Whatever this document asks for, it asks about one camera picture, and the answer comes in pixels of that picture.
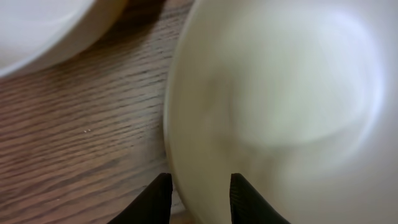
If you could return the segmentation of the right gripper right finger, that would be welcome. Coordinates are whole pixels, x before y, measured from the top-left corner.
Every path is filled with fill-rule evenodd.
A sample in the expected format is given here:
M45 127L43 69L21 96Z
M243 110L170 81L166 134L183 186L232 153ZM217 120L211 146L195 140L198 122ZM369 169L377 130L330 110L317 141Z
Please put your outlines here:
M229 203L232 224L290 224L242 174L231 174Z

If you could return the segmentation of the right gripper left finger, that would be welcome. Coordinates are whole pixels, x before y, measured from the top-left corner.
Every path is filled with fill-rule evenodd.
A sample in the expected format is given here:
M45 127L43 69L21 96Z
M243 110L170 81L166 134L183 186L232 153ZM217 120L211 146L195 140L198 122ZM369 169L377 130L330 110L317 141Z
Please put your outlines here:
M172 175L161 173L108 224L169 224L172 192Z

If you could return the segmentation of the cream bowl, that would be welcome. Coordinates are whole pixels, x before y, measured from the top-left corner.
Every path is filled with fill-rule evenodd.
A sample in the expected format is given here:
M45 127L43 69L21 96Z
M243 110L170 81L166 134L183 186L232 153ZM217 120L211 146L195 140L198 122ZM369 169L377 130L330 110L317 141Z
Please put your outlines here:
M198 223L233 173L291 223L396 223L397 2L195 1L164 136Z
M127 0L1 0L1 77L64 62L94 44Z

